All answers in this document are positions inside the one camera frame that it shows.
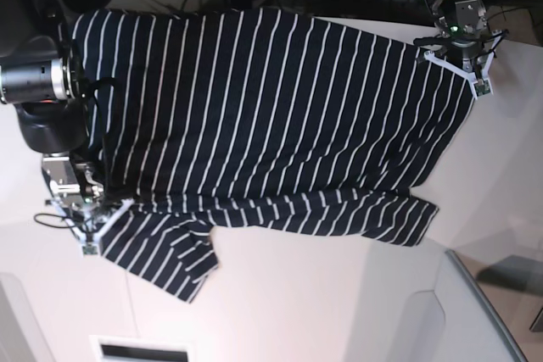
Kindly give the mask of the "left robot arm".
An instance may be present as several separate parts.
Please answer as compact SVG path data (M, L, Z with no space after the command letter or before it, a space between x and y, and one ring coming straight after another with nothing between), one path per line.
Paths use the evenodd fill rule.
M416 39L417 47L432 47L460 69L481 75L484 67L486 8L482 0L424 0L438 34Z

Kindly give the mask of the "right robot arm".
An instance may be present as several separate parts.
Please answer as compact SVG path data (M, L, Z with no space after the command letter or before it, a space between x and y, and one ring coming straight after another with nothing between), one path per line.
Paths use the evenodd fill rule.
M89 233L104 215L109 180L87 151L85 76L58 0L1 0L1 102L14 105L67 227Z

